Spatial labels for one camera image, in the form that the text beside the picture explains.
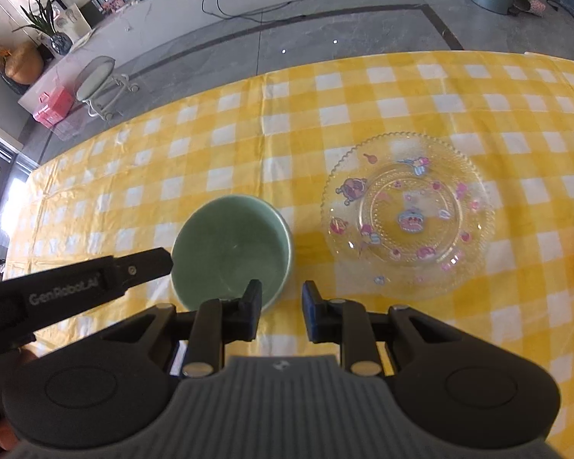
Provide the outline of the green ceramic bowl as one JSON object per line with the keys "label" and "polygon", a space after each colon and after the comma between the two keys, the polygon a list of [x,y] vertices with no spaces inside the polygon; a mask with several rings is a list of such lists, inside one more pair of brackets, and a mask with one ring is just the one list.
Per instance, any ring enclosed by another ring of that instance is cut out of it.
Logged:
{"label": "green ceramic bowl", "polygon": [[173,289],[182,306],[239,297],[252,280],[262,285],[267,311],[284,291],[294,264],[290,228],[277,209],[249,195],[214,199],[188,218],[172,249]]}

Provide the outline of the clear glass cartoon plate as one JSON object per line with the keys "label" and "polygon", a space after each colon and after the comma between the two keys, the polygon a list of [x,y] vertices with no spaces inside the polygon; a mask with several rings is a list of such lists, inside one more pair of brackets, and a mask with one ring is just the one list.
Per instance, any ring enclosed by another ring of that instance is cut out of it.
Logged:
{"label": "clear glass cartoon plate", "polygon": [[496,226],[475,164],[444,140],[408,132],[341,155],[320,211],[338,285],[408,301],[472,279]]}

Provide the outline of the pink storage box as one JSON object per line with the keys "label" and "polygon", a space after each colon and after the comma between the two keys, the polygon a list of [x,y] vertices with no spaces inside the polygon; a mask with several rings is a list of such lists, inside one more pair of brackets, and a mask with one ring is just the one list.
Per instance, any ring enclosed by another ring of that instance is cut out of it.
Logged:
{"label": "pink storage box", "polygon": [[73,94],[66,87],[58,86],[51,92],[43,92],[39,96],[39,105],[33,113],[33,118],[51,129],[68,116],[73,104]]}

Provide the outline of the grey round chair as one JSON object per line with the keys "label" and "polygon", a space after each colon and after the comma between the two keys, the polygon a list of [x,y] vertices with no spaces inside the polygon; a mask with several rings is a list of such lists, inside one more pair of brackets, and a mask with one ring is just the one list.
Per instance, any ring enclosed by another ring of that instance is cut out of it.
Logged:
{"label": "grey round chair", "polygon": [[[140,86],[131,82],[126,73],[116,73],[115,63],[115,59],[109,56],[95,57],[83,68],[75,80],[75,99],[87,107],[90,117],[112,119],[118,99],[125,92],[136,93],[140,90]],[[115,89],[115,94],[102,104],[100,98],[111,88]]]}

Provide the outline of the orange round vase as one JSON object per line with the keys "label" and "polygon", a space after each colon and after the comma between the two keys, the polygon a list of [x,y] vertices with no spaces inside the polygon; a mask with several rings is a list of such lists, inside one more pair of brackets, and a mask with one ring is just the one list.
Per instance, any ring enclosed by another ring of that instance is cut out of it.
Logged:
{"label": "orange round vase", "polygon": [[6,59],[5,75],[18,84],[29,86],[42,75],[44,61],[32,42],[19,45]]}

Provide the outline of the yellow white checkered tablecloth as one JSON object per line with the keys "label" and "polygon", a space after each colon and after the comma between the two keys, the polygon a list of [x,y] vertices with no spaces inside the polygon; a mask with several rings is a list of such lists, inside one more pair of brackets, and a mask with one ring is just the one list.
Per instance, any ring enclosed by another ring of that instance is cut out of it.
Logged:
{"label": "yellow white checkered tablecloth", "polygon": [[[552,446],[574,457],[574,62],[539,54],[420,52],[334,60],[211,89],[145,113],[36,170],[15,213],[5,275],[172,247],[203,204],[230,194],[270,203],[288,223],[294,269],[232,355],[324,354],[303,324],[300,286],[383,311],[388,281],[340,261],[325,221],[390,163],[408,177],[383,203],[402,221],[413,188],[465,194],[443,140],[475,166],[494,209],[484,266],[417,308],[530,358],[559,384]],[[435,182],[426,177],[443,172]]]}

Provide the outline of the green potted plant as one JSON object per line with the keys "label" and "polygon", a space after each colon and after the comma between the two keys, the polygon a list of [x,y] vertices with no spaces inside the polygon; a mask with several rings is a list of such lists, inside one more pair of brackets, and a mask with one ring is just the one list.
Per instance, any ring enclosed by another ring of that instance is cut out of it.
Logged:
{"label": "green potted plant", "polygon": [[20,26],[21,29],[34,29],[49,39],[52,51],[60,56],[66,56],[72,46],[71,38],[55,27],[54,0],[28,0],[28,7],[20,9],[29,23]]}

